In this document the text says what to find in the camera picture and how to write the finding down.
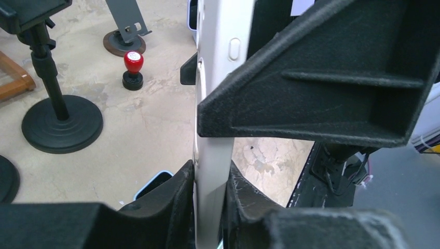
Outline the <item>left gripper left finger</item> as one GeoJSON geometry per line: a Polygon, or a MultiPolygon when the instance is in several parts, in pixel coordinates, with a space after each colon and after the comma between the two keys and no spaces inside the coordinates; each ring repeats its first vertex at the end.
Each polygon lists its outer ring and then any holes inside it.
{"type": "Polygon", "coordinates": [[[1,205],[1,248],[186,248],[194,166],[120,210],[103,203],[1,205]]]}

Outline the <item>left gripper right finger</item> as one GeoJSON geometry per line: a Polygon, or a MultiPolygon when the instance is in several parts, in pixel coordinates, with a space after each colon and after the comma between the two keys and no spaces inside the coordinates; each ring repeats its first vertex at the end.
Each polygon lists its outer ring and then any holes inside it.
{"type": "Polygon", "coordinates": [[[223,213],[224,248],[411,248],[388,212],[348,208],[285,208],[232,164],[223,213]]]}

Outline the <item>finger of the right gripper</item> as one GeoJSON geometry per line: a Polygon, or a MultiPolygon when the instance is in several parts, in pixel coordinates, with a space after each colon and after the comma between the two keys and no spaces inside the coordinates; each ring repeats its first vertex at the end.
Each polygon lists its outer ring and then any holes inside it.
{"type": "Polygon", "coordinates": [[[229,137],[407,144],[439,74],[439,1],[319,1],[225,88],[229,137]]]}
{"type": "Polygon", "coordinates": [[[198,53],[196,52],[180,67],[180,83],[182,85],[195,85],[198,63],[198,53]]]}

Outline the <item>blue case phone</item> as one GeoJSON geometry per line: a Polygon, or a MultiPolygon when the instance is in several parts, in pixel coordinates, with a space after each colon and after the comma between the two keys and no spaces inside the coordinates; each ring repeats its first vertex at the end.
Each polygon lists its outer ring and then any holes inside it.
{"type": "Polygon", "coordinates": [[[168,181],[173,177],[173,173],[167,170],[162,170],[158,172],[154,177],[152,177],[133,197],[133,201],[139,199],[140,197],[151,192],[155,188],[159,187],[164,182],[168,181]]]}

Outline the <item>white case phone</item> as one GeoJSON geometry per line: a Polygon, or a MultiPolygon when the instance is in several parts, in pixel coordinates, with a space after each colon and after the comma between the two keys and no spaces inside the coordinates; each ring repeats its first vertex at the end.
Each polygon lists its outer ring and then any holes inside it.
{"type": "Polygon", "coordinates": [[[226,77],[247,59],[254,1],[199,1],[197,116],[194,135],[197,248],[217,248],[234,139],[223,127],[231,108],[226,77]]]}

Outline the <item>black phone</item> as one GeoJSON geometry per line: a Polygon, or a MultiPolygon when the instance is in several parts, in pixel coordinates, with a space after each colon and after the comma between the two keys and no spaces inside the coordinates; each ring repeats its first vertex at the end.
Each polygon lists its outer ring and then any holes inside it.
{"type": "Polygon", "coordinates": [[[187,26],[191,31],[197,30],[198,0],[187,1],[187,26]]]}

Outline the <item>dark round phone stand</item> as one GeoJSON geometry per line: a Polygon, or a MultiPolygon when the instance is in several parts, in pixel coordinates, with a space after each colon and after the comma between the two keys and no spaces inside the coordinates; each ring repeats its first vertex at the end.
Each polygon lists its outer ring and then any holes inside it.
{"type": "Polygon", "coordinates": [[[103,38],[104,48],[111,54],[123,57],[128,51],[143,54],[146,43],[143,36],[151,33],[144,22],[136,0],[106,0],[117,29],[103,38]]]}

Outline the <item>black round-base phone stand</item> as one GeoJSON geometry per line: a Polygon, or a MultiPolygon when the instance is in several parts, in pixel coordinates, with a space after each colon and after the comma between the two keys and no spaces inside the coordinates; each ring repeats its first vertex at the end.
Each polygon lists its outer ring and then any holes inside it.
{"type": "Polygon", "coordinates": [[[34,70],[48,98],[25,114],[21,130],[30,145],[51,154],[67,154],[92,144],[103,130],[100,109],[86,98],[63,95],[52,57],[56,42],[48,29],[50,17],[72,5],[72,1],[1,1],[1,29],[17,35],[29,46],[34,70]]]}

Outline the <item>black tall phone stand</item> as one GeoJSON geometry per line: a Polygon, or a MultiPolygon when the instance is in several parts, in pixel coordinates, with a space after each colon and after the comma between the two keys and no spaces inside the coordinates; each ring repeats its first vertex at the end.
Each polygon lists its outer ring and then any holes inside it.
{"type": "Polygon", "coordinates": [[[16,166],[1,156],[1,203],[12,203],[20,186],[20,175],[16,166]]]}

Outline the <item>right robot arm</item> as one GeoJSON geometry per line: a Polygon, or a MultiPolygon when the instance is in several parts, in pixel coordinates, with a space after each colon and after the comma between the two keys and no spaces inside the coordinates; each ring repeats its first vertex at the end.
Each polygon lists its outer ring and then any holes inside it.
{"type": "Polygon", "coordinates": [[[439,74],[439,1],[199,1],[199,182],[225,170],[237,137],[315,141],[296,206],[350,206],[365,161],[405,145],[439,74]]]}

